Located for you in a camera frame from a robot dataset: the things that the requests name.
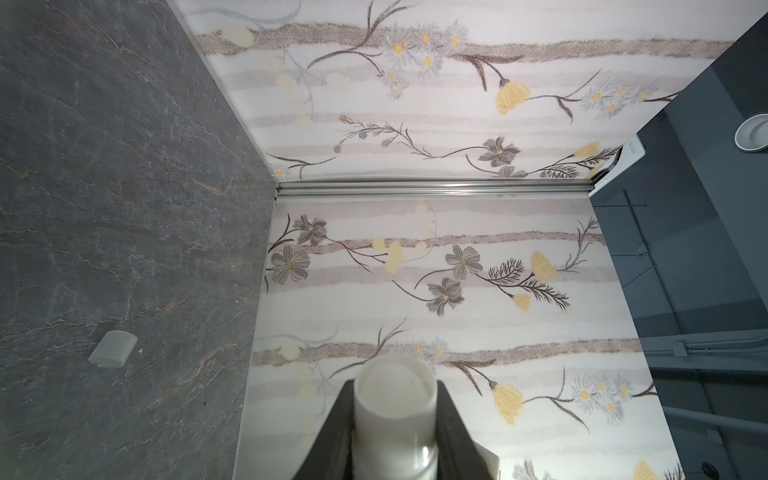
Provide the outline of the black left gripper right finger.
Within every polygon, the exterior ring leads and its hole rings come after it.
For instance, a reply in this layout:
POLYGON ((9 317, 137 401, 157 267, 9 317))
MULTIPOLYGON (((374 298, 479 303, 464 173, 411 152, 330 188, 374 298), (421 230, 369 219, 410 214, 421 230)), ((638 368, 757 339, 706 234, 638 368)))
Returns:
POLYGON ((438 480, 492 479, 485 460, 442 381, 437 381, 435 427, 438 446, 438 480))

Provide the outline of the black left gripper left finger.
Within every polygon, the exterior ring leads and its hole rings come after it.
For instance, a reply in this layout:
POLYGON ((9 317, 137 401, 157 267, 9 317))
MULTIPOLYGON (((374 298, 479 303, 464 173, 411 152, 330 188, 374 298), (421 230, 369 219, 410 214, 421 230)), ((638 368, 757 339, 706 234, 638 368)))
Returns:
POLYGON ((354 381, 342 386, 294 480, 352 480, 354 381))

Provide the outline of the white glue stick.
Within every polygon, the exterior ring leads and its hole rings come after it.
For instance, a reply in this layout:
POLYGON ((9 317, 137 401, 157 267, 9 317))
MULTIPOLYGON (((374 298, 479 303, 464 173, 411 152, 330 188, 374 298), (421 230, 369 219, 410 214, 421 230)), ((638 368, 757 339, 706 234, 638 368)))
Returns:
POLYGON ((435 479, 437 380, 423 361, 388 354, 353 383, 355 479, 435 479))

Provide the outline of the white glue stick cap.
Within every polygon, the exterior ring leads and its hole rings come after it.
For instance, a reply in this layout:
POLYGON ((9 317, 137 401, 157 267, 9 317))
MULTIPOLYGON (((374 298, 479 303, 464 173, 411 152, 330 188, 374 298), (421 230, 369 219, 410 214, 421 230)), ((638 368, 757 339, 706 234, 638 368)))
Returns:
POLYGON ((107 332, 90 354, 88 361, 100 368, 121 368, 132 353, 138 338, 120 330, 107 332))

